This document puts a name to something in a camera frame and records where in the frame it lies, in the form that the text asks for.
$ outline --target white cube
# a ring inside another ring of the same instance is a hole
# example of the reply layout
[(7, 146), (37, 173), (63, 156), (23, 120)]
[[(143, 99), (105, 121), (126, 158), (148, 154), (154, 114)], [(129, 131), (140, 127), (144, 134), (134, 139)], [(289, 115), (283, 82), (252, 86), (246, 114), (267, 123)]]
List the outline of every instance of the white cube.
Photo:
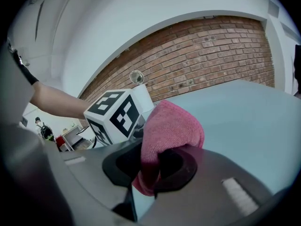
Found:
[(97, 140), (103, 145), (127, 141), (142, 108), (131, 89), (107, 90), (84, 112)]

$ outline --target forearm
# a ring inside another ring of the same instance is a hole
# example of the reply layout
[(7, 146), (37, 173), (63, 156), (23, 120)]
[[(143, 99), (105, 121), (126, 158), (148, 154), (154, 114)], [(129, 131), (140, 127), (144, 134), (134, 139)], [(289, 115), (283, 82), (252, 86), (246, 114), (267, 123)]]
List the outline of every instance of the forearm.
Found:
[(88, 102), (40, 82), (34, 83), (33, 87), (35, 93), (31, 103), (40, 110), (56, 116), (84, 119), (83, 113), (90, 106)]

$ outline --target pink towel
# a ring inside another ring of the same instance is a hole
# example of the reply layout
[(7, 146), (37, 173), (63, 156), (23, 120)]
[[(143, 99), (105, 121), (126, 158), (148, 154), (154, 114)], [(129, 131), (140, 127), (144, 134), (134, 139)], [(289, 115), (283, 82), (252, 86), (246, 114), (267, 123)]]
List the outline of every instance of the pink towel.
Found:
[(161, 101), (146, 121), (141, 170), (133, 186), (142, 194), (153, 196), (154, 185), (160, 180), (158, 154), (182, 145), (202, 147), (203, 143), (204, 130), (198, 120), (177, 105)]

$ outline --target brick wall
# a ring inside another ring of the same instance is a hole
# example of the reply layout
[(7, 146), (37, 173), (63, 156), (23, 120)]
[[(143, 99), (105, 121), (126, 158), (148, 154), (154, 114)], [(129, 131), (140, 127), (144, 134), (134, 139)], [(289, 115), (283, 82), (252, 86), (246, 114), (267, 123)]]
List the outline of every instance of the brick wall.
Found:
[(153, 101), (244, 79), (274, 87), (274, 67), (259, 21), (218, 16), (161, 29), (124, 51), (90, 83), (80, 98), (94, 102), (108, 89), (135, 85), (140, 70)]

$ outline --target white ceiling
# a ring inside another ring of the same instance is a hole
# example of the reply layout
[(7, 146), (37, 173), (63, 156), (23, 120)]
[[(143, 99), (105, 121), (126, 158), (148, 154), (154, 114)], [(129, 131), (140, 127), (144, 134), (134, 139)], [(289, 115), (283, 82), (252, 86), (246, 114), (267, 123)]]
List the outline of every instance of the white ceiling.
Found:
[[(44, 1), (37, 39), (35, 30)], [(73, 32), (83, 14), (96, 0), (29, 0), (20, 9), (8, 36), (29, 70), (40, 81), (59, 81), (64, 56)]]

